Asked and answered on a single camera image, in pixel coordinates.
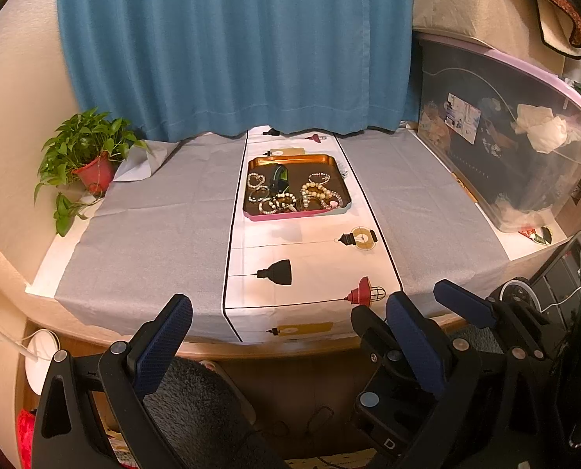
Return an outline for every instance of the blue gripper pad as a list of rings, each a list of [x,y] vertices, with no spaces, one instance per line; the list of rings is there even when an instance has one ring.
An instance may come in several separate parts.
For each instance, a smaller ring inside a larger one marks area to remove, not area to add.
[[[440,398],[451,372],[449,339],[425,319],[403,291],[386,303],[386,322],[423,390]]]
[[[492,306],[485,299],[481,299],[449,280],[436,282],[433,287],[433,296],[438,303],[480,329],[494,328],[497,324],[492,313]]]
[[[139,398],[158,390],[192,322],[190,299],[183,294],[174,294],[157,318],[146,322],[132,337],[127,366],[132,375],[132,387]]]

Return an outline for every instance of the white lamp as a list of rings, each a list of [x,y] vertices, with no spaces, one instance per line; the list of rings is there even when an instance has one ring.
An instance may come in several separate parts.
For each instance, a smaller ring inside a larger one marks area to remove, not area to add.
[[[28,347],[25,347],[21,342],[27,339],[30,339],[30,342]],[[56,335],[47,329],[40,329],[29,337],[17,341],[0,331],[0,340],[8,342],[14,350],[25,356],[25,375],[30,388],[37,395],[41,395],[52,357],[60,349]]]

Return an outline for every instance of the red flower pot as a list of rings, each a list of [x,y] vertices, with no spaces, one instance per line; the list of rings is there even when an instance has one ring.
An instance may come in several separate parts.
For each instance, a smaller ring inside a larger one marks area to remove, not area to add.
[[[114,167],[108,159],[108,152],[101,152],[94,161],[74,170],[74,173],[91,194],[97,195],[108,190],[108,185],[114,178]]]

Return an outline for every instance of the gray tablecloth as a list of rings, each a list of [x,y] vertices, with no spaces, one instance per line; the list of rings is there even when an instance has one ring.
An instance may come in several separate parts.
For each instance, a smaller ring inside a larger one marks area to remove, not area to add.
[[[443,278],[483,294],[508,258],[453,177],[409,132],[339,138],[424,315],[445,311]],[[55,297],[85,324],[133,334],[174,293],[195,310],[189,337],[238,341],[222,298],[245,136],[200,136],[151,178],[113,183],[64,271]]]

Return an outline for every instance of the white lamp base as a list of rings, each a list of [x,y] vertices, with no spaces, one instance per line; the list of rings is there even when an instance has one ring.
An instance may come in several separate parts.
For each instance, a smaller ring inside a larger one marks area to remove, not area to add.
[[[47,377],[52,357],[58,351],[58,341],[54,334],[47,330],[41,330],[30,339],[28,350],[38,356],[38,361],[25,359],[25,375],[28,378],[30,388],[37,395],[41,395],[43,384]]]

